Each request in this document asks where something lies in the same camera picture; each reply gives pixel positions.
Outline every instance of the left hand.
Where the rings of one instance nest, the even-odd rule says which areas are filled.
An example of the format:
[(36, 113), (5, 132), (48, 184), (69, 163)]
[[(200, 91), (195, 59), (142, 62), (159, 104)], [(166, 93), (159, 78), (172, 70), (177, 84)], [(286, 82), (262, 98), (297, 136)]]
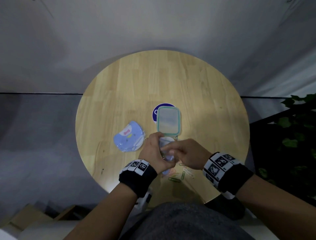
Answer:
[(149, 162), (157, 174), (162, 173), (163, 171), (176, 165), (175, 159), (172, 161), (166, 161), (161, 156), (159, 138), (163, 136), (164, 135), (161, 132), (150, 134), (149, 137), (145, 139), (144, 147), (138, 157), (138, 159), (143, 159)]

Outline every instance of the wooden table top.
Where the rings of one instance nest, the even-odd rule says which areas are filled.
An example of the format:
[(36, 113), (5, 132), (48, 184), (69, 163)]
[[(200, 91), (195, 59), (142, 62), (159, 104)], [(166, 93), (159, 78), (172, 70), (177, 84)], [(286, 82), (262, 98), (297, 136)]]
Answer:
[[(123, 57), (103, 69), (87, 87), (78, 106), (76, 140), (82, 161), (107, 192), (119, 183), (119, 172), (137, 159), (142, 148), (121, 152), (115, 134), (136, 121), (146, 136), (156, 132), (153, 109), (171, 103), (181, 111), (179, 140), (193, 138), (210, 152), (226, 152), (244, 162), (249, 122), (233, 85), (214, 67), (188, 54), (153, 50)], [(176, 171), (182, 173), (179, 164)], [(180, 182), (158, 176), (149, 207), (167, 201), (206, 203), (219, 192), (193, 170)]]

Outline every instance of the floor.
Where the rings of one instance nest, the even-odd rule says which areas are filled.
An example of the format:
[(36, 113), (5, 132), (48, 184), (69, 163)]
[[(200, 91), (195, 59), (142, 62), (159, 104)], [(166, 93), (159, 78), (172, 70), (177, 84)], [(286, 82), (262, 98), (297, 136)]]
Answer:
[[(76, 146), (81, 95), (0, 94), (0, 221), (25, 204), (93, 206), (107, 193)], [(285, 110), (282, 99), (243, 99), (250, 122)], [(246, 166), (254, 169), (251, 151)]]

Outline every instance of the right hand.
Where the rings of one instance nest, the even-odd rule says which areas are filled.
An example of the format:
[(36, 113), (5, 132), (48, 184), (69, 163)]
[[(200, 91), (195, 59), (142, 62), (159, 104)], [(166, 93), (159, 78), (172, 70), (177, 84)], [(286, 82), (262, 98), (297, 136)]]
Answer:
[(204, 165), (212, 155), (197, 141), (190, 138), (171, 142), (163, 146), (161, 151), (169, 152), (168, 155), (173, 155), (174, 158), (178, 158), (189, 168), (196, 170), (203, 170)]

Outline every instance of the white paper clip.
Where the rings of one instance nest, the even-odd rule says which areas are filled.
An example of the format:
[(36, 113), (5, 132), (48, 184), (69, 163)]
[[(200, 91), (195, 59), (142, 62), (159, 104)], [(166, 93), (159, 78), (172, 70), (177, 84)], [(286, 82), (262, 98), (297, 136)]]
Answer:
[(194, 175), (186, 168), (183, 168), (183, 171), (185, 171), (187, 174), (190, 175), (190, 177), (194, 178)]

